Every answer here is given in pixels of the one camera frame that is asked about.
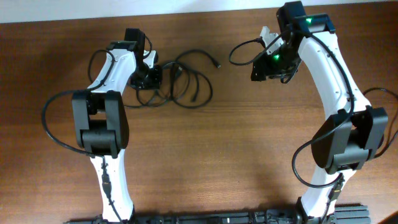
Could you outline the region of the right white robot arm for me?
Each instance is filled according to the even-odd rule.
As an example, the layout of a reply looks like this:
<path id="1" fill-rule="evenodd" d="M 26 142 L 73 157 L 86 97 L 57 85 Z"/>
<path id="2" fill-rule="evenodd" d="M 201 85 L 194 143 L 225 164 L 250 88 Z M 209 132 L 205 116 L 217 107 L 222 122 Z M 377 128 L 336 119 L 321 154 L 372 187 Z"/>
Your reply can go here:
<path id="1" fill-rule="evenodd" d="M 388 116 L 373 107 L 355 84 L 340 52 L 334 25 L 326 14 L 308 15 L 300 1 L 277 11 L 279 34 L 263 27 L 264 46 L 252 62 L 251 79 L 291 81 L 304 63 L 313 78 L 325 122 L 307 142 L 316 163 L 307 191 L 291 210 L 273 209 L 267 223 L 369 223 L 364 205 L 337 206 L 347 181 L 376 157 Z"/>

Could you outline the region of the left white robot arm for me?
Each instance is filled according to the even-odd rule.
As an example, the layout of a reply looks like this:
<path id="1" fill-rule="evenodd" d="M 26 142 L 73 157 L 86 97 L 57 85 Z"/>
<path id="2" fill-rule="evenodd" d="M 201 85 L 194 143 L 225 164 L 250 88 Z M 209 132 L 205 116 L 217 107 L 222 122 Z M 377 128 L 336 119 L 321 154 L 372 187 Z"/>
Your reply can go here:
<path id="1" fill-rule="evenodd" d="M 129 125 L 122 94 L 132 75 L 140 76 L 141 88 L 148 86 L 147 78 L 161 75 L 157 53 L 144 50 L 145 39 L 143 31 L 126 29 L 124 40 L 107 46 L 96 80 L 72 96 L 76 141 L 95 168 L 103 201 L 103 212 L 92 223 L 134 221 L 124 168 Z"/>

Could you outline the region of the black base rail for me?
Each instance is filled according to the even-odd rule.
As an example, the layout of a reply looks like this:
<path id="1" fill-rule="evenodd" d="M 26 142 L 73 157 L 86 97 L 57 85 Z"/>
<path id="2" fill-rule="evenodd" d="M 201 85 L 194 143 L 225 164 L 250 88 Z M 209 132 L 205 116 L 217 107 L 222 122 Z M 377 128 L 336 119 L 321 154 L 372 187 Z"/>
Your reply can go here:
<path id="1" fill-rule="evenodd" d="M 336 207 L 334 213 L 326 218 L 304 217 L 296 209 L 269 209 L 259 212 L 219 213 L 206 215 L 183 216 L 146 216 L 123 223 L 139 224 L 299 224 L 299 223 L 330 223 L 330 224 L 370 224 L 371 218 L 365 205 Z"/>

